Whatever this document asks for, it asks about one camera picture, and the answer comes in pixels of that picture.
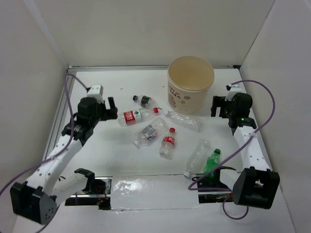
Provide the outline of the red label water bottle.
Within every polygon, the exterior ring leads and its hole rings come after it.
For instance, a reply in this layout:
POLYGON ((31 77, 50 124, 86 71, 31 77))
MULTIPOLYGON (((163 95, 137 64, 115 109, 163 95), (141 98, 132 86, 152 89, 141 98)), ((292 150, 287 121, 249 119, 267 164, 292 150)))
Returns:
POLYGON ((120 126, 130 126, 152 119, 158 115, 160 110, 158 108, 147 109, 139 108, 127 111, 118 115, 118 122, 120 126))

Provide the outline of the black label small bottle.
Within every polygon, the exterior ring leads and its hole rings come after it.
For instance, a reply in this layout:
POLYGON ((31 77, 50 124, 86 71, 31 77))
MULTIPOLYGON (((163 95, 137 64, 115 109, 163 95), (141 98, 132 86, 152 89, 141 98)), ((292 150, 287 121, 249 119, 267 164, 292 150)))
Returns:
POLYGON ((153 98, 145 96, 145 95, 140 95, 140 96, 134 95, 133 101, 139 104, 141 107, 148 108, 148 109, 154 108, 156 105, 156 101, 153 98))

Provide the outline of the clear crushed white-cap bottle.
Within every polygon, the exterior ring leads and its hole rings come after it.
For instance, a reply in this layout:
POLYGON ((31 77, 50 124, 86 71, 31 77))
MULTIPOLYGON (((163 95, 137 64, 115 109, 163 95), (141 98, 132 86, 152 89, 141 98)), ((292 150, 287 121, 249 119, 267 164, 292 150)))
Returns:
POLYGON ((202 128, 202 122, 200 119, 193 116, 186 116, 174 111, 166 111, 164 116, 172 121, 174 124, 183 128, 200 132, 202 128))

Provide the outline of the blue label clear bottle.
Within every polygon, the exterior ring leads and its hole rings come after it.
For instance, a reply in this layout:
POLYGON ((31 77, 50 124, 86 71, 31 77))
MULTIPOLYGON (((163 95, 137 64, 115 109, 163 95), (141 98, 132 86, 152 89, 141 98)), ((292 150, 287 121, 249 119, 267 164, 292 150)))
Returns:
POLYGON ((137 148, 151 145, 158 139, 166 130, 168 126, 161 117, 156 118, 153 122, 148 124, 145 128, 139 131, 134 145, 137 148))

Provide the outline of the green plastic bottle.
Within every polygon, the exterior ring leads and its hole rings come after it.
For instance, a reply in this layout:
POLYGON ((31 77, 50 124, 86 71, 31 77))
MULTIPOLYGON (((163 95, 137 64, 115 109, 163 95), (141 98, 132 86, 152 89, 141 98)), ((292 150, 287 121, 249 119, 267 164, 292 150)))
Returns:
POLYGON ((214 152, 207 158, 206 166, 203 172, 206 174, 214 169, 220 162, 221 150, 215 149, 214 152))

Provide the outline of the clear tall white-cap bottle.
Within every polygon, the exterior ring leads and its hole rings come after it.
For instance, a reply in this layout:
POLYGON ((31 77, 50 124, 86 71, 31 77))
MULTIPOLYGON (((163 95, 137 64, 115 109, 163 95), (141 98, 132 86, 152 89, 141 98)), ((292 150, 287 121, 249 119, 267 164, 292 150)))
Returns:
POLYGON ((186 169, 183 174, 185 178, 189 179, 192 174, 196 174, 201 171, 209 149, 210 143, 207 140, 200 139, 198 141, 198 144, 187 161, 186 169))

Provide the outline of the red cap cola bottle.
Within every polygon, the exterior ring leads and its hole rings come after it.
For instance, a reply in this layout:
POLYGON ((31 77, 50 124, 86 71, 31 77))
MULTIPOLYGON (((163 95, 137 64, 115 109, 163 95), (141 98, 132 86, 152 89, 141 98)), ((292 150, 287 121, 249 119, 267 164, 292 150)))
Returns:
POLYGON ((159 154, 165 159, 171 159, 175 143, 175 128, 170 128, 162 139, 159 154))

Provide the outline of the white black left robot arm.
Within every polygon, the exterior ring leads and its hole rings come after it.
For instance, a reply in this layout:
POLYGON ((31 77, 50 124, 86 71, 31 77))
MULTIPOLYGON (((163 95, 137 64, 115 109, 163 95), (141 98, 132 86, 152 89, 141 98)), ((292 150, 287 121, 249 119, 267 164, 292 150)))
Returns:
POLYGON ((61 175, 71 159, 82 149, 93 135, 100 121, 117 119, 118 109, 113 97, 105 101, 95 97, 84 97, 78 111, 62 131, 56 146, 35 172, 23 183, 16 182, 10 188, 13 212, 16 215, 48 224, 55 216, 57 207, 74 193, 92 193, 96 188, 94 172, 78 168, 72 174, 61 175))

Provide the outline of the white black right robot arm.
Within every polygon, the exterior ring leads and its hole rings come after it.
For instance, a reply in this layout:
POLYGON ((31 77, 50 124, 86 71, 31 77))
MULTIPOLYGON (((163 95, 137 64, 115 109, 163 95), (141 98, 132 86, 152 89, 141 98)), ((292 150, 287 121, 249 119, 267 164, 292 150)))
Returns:
POLYGON ((256 123, 249 117, 253 101, 245 93, 236 93, 231 99, 214 96, 211 116, 216 115, 228 119, 228 125, 239 145, 238 154, 242 158, 243 171, 238 173, 230 167, 217 168, 212 185, 217 190, 226 187, 232 191, 236 205, 250 206, 261 209, 272 207, 280 177, 272 171, 266 162, 259 141, 255 134, 256 123))

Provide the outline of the beige paper bucket bin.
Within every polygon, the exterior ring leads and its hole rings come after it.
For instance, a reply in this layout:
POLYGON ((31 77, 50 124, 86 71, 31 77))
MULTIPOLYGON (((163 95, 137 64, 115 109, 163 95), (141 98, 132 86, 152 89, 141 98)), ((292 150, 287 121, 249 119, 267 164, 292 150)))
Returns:
POLYGON ((168 67, 168 102, 179 113, 193 114, 203 105, 215 78, 212 65, 202 58, 182 56, 168 67))

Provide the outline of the aluminium frame rail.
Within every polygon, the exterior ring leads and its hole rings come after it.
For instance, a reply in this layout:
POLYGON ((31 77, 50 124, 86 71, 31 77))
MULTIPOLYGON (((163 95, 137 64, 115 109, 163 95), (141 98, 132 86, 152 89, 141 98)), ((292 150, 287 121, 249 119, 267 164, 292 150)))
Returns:
MULTIPOLYGON (((122 70, 165 70, 168 68, 168 65, 158 65, 158 66, 96 66, 96 67, 81 67, 73 66, 67 69, 67 73, 76 75, 77 72, 99 72, 99 71, 122 71, 122 70)), ((60 136, 63 123, 65 121, 66 112, 67 112, 67 102, 66 94, 64 88, 61 92, 59 103, 56 109, 55 117, 52 123, 52 128, 49 134, 49 138, 43 153, 42 160, 45 160, 48 154, 53 149, 57 139, 60 136)))

